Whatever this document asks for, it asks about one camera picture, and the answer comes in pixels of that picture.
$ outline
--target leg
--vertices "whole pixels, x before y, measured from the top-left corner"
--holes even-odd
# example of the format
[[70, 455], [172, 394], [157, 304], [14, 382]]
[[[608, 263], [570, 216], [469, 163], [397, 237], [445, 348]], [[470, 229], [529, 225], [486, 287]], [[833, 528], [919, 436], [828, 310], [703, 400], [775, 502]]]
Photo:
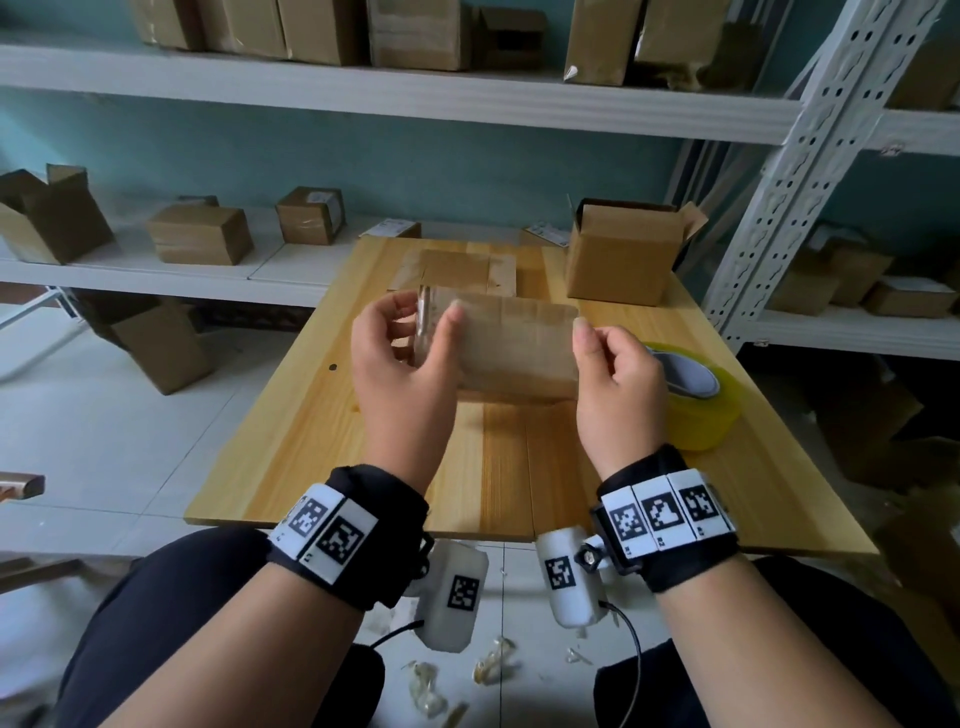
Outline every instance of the leg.
[[[190, 534], [138, 563], [86, 627], [60, 685], [58, 725], [100, 725], [240, 591], [268, 551], [263, 533], [231, 526]], [[379, 655], [359, 645], [350, 650], [318, 719], [344, 710], [335, 699], [344, 694], [336, 690], [342, 680], [357, 686], [350, 715], [366, 720], [337, 724], [366, 725], [383, 689]]]
[[[960, 726], [949, 690], [900, 618], [856, 587], [785, 556], [754, 562], [820, 641], [904, 728]], [[629, 725], [696, 726], [707, 717], [672, 641], [643, 653]], [[593, 705], [601, 728], [617, 726], [633, 694], [636, 659], [597, 671]]]

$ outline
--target shelf board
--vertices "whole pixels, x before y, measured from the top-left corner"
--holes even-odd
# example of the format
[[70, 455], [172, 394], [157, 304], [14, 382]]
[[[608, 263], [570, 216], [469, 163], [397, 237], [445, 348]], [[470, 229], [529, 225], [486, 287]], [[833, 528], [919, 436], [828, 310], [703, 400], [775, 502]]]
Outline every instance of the shelf board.
[[564, 84], [559, 75], [335, 68], [0, 36], [0, 85], [780, 145], [801, 103]]
[[[17, 260], [0, 236], [0, 280], [62, 288], [151, 293], [181, 298], [314, 307], [336, 278], [353, 243], [383, 216], [350, 215], [333, 245], [287, 245], [270, 207], [246, 207], [254, 250], [239, 265], [182, 265], [156, 257], [143, 222], [170, 201], [124, 200], [98, 194], [116, 240], [68, 265]], [[422, 224], [441, 240], [515, 245], [519, 230], [456, 223]]]
[[763, 311], [737, 329], [746, 341], [811, 349], [960, 360], [960, 319], [874, 316], [862, 308], [829, 306], [820, 316]]
[[960, 112], [885, 109], [867, 149], [960, 157]]

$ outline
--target hand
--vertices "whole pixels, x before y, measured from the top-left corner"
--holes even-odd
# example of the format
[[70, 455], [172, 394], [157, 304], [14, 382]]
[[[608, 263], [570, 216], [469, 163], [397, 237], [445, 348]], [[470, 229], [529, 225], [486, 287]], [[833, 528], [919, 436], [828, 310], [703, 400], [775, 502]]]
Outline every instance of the hand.
[[464, 309], [454, 303], [437, 324], [430, 354], [414, 369], [399, 358], [408, 348], [396, 339], [412, 336], [417, 291], [402, 291], [370, 303], [353, 321], [350, 351], [353, 389], [367, 432], [364, 462], [395, 475], [423, 495], [444, 458], [457, 413], [457, 359]]
[[573, 355], [580, 370], [577, 431], [584, 450], [606, 480], [666, 442], [663, 368], [621, 327], [573, 323]]

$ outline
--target wooden table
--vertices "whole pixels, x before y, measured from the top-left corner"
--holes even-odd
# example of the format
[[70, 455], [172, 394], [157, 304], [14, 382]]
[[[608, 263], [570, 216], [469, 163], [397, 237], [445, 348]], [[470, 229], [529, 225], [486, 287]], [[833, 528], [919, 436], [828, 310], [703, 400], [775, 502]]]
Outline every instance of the wooden table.
[[[700, 352], [743, 386], [743, 415], [715, 450], [690, 454], [706, 471], [754, 552], [876, 553], [786, 425], [678, 280], [663, 305], [572, 301], [565, 251], [553, 247], [361, 238], [343, 270], [223, 448], [191, 503], [193, 523], [276, 524], [303, 491], [339, 465], [357, 463], [363, 426], [350, 383], [350, 323], [383, 295], [404, 254], [423, 246], [516, 255], [517, 295], [573, 303], [597, 326]], [[598, 478], [576, 436], [572, 404], [462, 402], [426, 497], [437, 535], [532, 541], [576, 523], [590, 528]]]

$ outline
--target forearm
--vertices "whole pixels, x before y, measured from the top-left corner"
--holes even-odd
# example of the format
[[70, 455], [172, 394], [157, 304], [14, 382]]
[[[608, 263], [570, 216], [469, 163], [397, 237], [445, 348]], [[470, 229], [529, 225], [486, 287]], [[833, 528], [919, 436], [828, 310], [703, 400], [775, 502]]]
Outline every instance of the forearm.
[[658, 602], [713, 728], [898, 725], [744, 557]]
[[267, 564], [104, 725], [309, 725], [362, 618]]

